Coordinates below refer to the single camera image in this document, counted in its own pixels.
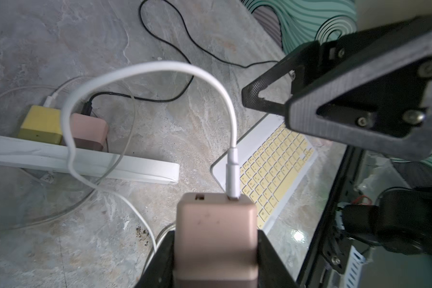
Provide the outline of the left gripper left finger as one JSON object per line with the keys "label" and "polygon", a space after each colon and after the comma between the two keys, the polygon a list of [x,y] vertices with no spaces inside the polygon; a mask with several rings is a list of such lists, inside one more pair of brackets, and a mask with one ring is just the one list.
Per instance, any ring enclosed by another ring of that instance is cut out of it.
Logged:
{"label": "left gripper left finger", "polygon": [[174,288],[175,232],[168,232],[135,288]]}

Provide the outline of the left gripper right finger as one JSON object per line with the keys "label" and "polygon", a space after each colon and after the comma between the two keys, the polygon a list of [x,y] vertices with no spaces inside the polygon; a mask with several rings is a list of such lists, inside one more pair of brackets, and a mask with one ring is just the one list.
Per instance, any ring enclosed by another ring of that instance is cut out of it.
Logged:
{"label": "left gripper right finger", "polygon": [[284,263],[262,230],[258,230],[258,288],[297,288]]}

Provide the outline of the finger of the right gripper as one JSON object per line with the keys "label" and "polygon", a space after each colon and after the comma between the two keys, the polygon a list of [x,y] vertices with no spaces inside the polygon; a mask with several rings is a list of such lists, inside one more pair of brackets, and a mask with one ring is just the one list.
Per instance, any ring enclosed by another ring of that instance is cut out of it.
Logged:
{"label": "finger of the right gripper", "polygon": [[432,14],[315,45],[287,128],[388,156],[432,154]]}
{"label": "finger of the right gripper", "polygon": [[319,54],[317,41],[300,45],[242,89],[242,105],[259,112],[285,115],[287,100],[317,77]]}

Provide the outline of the white power strip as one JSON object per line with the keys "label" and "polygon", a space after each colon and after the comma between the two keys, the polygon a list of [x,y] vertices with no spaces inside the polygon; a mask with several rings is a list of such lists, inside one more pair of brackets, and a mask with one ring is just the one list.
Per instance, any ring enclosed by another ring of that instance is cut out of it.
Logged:
{"label": "white power strip", "polygon": [[[0,136],[0,165],[16,168],[69,173],[65,146]],[[74,168],[83,176],[101,177],[119,155],[100,151],[76,150]],[[146,158],[125,156],[108,175],[116,180],[177,184],[180,166]]]}

